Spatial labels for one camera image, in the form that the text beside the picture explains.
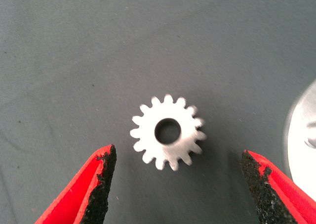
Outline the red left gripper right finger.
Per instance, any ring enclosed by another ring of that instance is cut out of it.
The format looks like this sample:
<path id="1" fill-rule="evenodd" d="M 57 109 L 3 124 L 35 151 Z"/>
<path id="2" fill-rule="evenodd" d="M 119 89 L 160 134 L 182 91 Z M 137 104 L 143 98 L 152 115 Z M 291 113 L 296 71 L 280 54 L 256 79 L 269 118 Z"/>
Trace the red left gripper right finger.
<path id="1" fill-rule="evenodd" d="M 261 224 L 316 222 L 316 202 L 271 161 L 245 150 L 240 163 Z"/>

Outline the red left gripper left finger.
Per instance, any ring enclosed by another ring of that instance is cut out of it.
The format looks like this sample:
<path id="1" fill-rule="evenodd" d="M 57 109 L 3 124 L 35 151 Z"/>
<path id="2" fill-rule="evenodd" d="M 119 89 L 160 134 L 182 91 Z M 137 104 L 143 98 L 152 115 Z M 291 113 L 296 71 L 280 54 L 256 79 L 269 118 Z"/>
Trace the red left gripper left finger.
<path id="1" fill-rule="evenodd" d="M 37 224 L 102 224 L 117 154 L 110 144 L 96 150 L 36 220 Z"/>

